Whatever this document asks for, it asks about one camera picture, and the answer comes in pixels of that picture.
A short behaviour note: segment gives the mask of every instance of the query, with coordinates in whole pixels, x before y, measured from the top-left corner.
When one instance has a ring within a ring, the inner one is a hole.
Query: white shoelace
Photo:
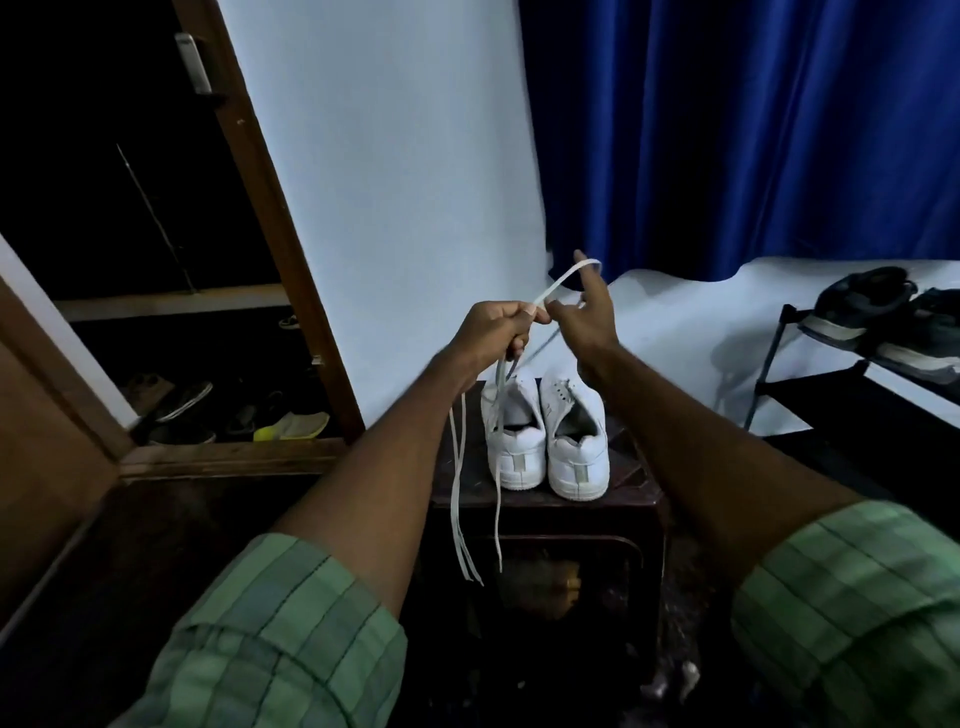
[[[575,263],[562,276],[556,279],[553,284],[543,293],[537,296],[533,303],[539,307],[543,305],[547,297],[556,291],[565,280],[581,268],[588,265],[601,266],[599,260],[588,258]],[[540,345],[539,348],[526,358],[524,364],[529,364],[537,354],[542,352],[553,341],[560,329],[557,328],[550,334],[549,338]],[[523,354],[514,360],[510,372],[507,372],[506,354],[500,357],[496,363],[496,399],[493,406],[496,408],[496,432],[499,438],[503,437],[503,393],[507,388],[507,379],[514,375],[516,367],[519,366]],[[467,581],[476,579],[483,586],[483,579],[473,565],[473,559],[470,558],[470,552],[467,550],[467,543],[464,540],[464,533],[460,530],[460,473],[464,468],[464,449],[467,443],[467,395],[460,395],[460,442],[457,442],[457,426],[453,419],[453,407],[450,407],[450,434],[453,437],[453,488],[450,492],[450,528],[453,532],[453,546],[457,552],[457,561],[460,564],[460,571]],[[503,553],[500,551],[500,459],[496,460],[496,472],[493,475],[493,482],[496,484],[496,513],[493,516],[493,544],[496,546],[496,558],[499,570],[503,571]]]

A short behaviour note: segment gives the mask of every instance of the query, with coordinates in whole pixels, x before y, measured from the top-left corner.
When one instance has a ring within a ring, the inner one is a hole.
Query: shoe rack
[[[744,429],[750,430],[760,398],[785,406],[821,434],[831,446],[905,505],[948,533],[960,537],[960,517],[947,486],[960,469],[960,429],[864,376],[879,366],[944,400],[960,404],[960,380],[939,384],[893,368],[875,358],[876,339],[865,337],[850,351],[860,356],[852,367],[826,374],[768,381],[770,366],[787,326],[810,310],[785,305],[754,387]],[[801,331],[810,335],[805,329]],[[831,343],[815,336],[824,346]]]

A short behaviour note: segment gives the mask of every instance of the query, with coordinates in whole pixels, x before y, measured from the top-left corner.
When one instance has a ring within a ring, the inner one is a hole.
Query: black sneaker
[[[203,425],[175,422],[150,430],[147,445],[200,445],[212,443],[216,439],[216,434]]]
[[[917,292],[917,284],[897,266],[854,273],[817,298],[800,326],[816,339],[852,349],[868,328],[886,320]]]
[[[911,301],[876,348],[876,358],[927,381],[960,378],[960,290],[930,288]]]
[[[166,398],[156,409],[156,422],[168,423],[186,412],[190,407],[202,400],[213,389],[213,384],[208,381],[201,381],[191,384],[188,387],[182,387],[173,395]]]

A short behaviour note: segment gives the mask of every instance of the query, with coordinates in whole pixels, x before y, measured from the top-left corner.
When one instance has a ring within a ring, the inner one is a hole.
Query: shirt sleeve
[[[114,726],[380,728],[403,676],[394,617],[305,541],[254,539],[174,627]]]
[[[740,587],[732,630],[817,723],[960,725],[960,546],[908,508],[802,528]]]

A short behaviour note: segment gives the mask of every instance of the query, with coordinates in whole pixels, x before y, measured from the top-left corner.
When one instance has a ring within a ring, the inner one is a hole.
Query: metal rod
[[[133,172],[130,162],[127,161],[127,155],[125,155],[123,150],[120,149],[119,144],[117,144],[117,152],[120,153],[120,158],[123,159],[123,163],[127,165],[127,171],[130,173],[130,179],[133,180],[133,184],[136,185],[136,190],[140,193],[140,199],[143,200],[143,204],[147,206],[150,216],[154,218],[156,229],[160,231],[160,237],[162,237],[163,242],[166,243],[167,250],[170,251],[170,255],[174,257],[174,262],[177,263],[177,266],[180,268],[180,272],[183,273],[183,278],[186,280],[187,288],[190,289],[190,293],[197,293],[197,287],[190,279],[190,274],[187,273],[186,267],[182,262],[180,262],[180,257],[177,255],[177,249],[174,248],[174,244],[170,242],[170,237],[167,235],[167,231],[164,229],[163,223],[161,223],[160,219],[156,216],[156,213],[154,212],[154,206],[150,204],[150,199],[147,197],[147,193],[143,191],[143,187],[140,185],[140,180],[136,178],[136,174]]]
[[[754,398],[750,402],[750,411],[747,412],[747,419],[743,423],[743,428],[748,432],[750,431],[750,425],[754,423],[756,408],[759,406],[760,389],[766,382],[767,375],[770,374],[770,365],[774,363],[774,356],[777,355],[777,349],[780,347],[780,339],[783,338],[783,331],[786,329],[787,321],[793,319],[791,314],[795,314],[795,309],[792,305],[786,305],[780,310],[780,321],[777,323],[777,332],[774,334],[774,340],[770,342],[770,350],[767,352],[767,357],[763,360],[760,376],[756,378]]]

